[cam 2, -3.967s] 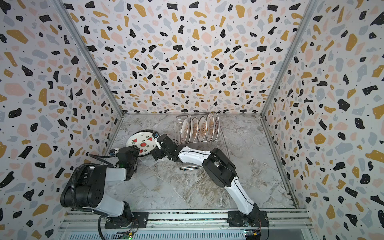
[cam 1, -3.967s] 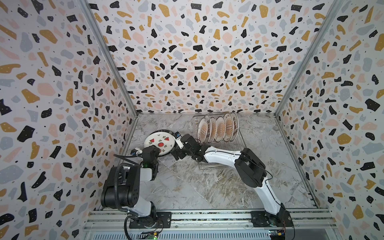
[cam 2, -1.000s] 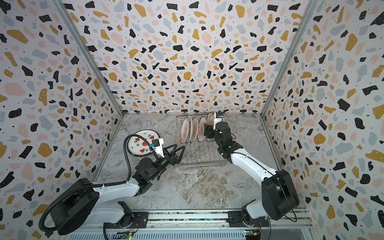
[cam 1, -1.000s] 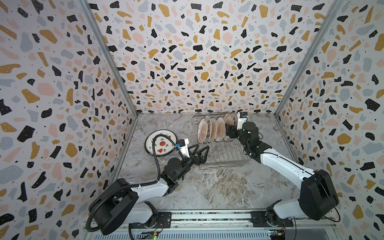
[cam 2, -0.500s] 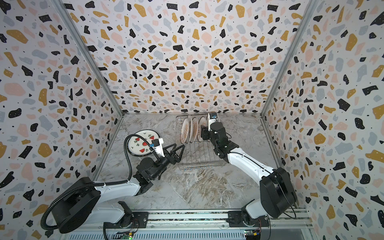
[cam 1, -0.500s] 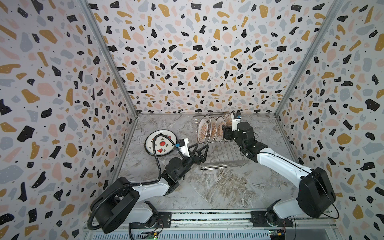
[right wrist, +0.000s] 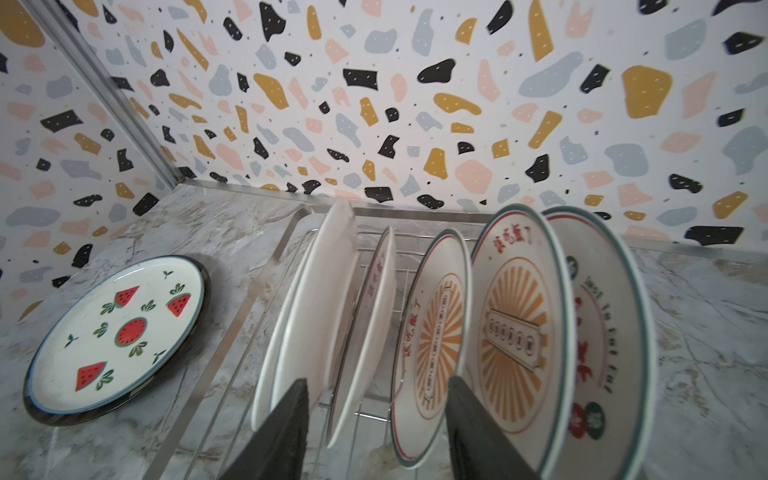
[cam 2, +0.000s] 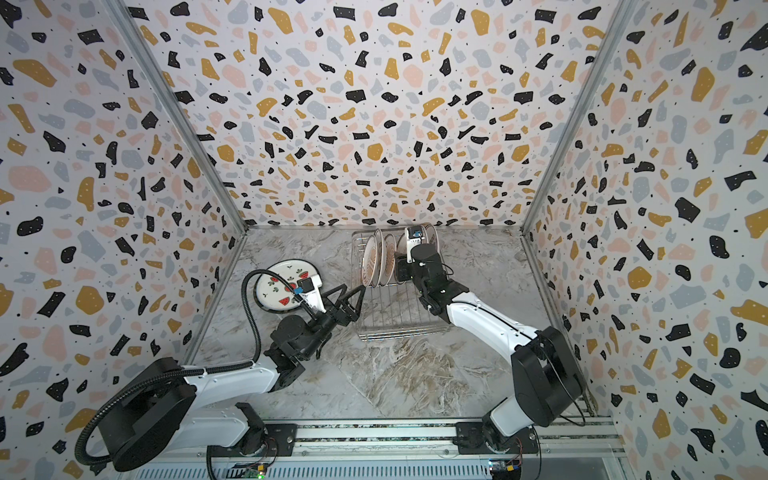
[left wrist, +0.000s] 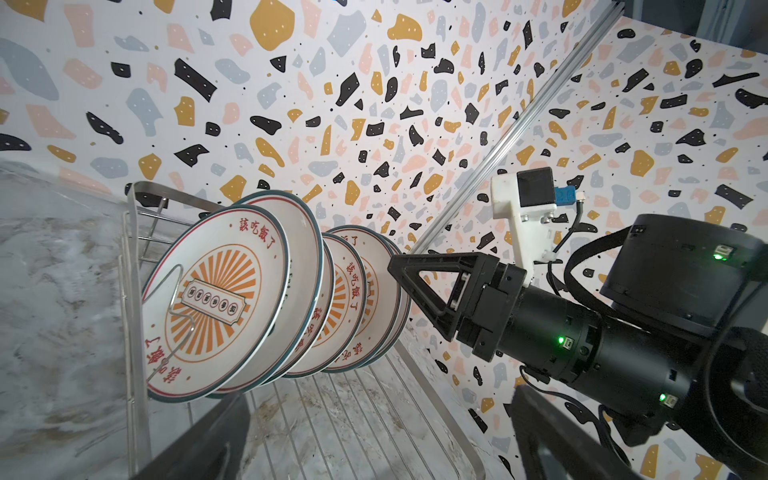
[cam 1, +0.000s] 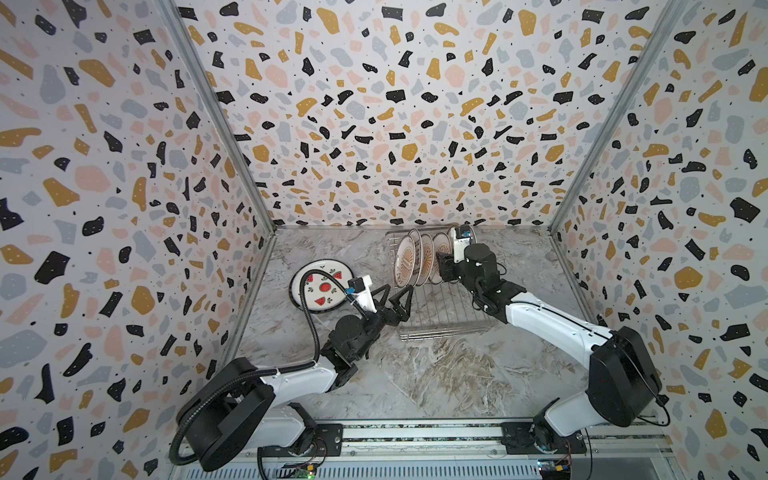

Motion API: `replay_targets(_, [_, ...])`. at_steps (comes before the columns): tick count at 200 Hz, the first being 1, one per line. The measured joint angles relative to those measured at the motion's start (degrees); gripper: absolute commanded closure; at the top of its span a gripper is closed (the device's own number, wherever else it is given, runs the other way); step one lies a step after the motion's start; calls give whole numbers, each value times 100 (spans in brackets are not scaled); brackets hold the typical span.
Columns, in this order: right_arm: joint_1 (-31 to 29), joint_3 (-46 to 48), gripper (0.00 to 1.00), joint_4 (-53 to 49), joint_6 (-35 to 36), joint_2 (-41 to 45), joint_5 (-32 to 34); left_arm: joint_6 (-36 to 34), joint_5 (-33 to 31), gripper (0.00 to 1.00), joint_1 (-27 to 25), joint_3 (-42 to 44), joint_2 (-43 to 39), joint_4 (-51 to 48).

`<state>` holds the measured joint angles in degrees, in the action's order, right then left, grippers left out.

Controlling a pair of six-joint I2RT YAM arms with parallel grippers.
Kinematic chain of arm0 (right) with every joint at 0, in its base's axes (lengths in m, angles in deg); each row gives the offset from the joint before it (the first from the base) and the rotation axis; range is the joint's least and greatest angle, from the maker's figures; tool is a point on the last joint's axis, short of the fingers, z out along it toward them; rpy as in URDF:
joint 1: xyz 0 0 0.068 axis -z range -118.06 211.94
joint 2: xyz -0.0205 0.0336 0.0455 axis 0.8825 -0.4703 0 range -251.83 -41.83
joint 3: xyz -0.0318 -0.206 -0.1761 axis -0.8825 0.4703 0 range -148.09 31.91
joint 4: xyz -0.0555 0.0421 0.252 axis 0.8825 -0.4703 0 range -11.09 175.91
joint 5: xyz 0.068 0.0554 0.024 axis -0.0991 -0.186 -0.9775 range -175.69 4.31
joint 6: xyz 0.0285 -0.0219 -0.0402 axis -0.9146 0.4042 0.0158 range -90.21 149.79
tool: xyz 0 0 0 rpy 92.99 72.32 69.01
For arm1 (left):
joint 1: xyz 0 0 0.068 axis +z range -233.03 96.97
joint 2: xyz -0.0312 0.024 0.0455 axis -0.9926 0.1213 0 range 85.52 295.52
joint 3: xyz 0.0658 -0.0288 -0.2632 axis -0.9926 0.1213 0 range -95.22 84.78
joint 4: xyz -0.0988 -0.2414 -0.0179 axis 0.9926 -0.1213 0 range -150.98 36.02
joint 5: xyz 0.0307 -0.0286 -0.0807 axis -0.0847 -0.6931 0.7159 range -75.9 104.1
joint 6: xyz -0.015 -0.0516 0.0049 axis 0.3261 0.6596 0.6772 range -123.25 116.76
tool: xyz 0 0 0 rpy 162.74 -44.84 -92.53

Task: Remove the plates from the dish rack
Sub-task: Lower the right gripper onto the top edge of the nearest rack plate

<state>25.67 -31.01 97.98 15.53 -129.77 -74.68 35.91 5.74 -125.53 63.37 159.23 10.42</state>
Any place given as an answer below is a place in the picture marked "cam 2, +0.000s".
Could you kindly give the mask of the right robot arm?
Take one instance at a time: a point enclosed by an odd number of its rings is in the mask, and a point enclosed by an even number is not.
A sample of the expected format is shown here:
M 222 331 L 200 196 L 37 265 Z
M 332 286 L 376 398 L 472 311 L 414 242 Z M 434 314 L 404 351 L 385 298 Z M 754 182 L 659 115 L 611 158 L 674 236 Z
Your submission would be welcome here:
M 431 315 L 459 327 L 503 357 L 512 369 L 512 394 L 483 416 L 482 438 L 506 452 L 513 437 L 532 426 L 547 427 L 584 394 L 585 382 L 562 332 L 524 325 L 493 309 L 453 280 L 431 244 L 395 256 L 396 278 L 410 281 Z

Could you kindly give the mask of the white plate red characters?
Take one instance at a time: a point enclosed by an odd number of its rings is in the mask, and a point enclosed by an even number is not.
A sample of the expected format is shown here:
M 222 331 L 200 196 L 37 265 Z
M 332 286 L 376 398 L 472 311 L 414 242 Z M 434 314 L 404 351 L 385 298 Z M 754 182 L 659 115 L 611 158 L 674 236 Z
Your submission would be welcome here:
M 395 280 L 403 284 L 411 279 L 408 262 L 408 229 L 399 237 L 395 253 Z

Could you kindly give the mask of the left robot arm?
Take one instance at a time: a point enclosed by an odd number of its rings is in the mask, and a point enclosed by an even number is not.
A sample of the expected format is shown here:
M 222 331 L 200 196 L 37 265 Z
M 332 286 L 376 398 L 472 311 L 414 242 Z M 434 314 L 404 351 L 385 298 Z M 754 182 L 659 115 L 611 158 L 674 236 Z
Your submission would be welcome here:
M 242 396 L 293 384 L 336 327 L 360 318 L 365 292 L 363 285 L 340 285 L 320 295 L 323 309 L 314 319 L 284 317 L 259 360 L 215 367 L 183 367 L 171 357 L 154 361 L 88 421 L 75 443 L 76 461 L 125 472 L 166 451 L 196 447 L 205 448 L 208 460 L 278 456 L 276 434 Z

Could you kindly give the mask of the watermelon pattern plate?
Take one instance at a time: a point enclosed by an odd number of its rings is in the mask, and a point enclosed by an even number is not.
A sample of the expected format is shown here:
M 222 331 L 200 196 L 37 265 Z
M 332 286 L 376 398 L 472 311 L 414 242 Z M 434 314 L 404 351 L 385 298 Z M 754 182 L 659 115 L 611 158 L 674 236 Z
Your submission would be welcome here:
M 277 277 L 260 275 L 255 283 L 253 296 L 256 304 L 264 311 L 271 313 L 290 312 L 300 308 L 300 303 L 294 299 L 292 290 L 299 287 L 300 280 L 311 279 L 319 288 L 322 277 L 319 270 L 309 261 L 301 259 L 282 260 L 268 267 L 286 280 L 286 287 Z

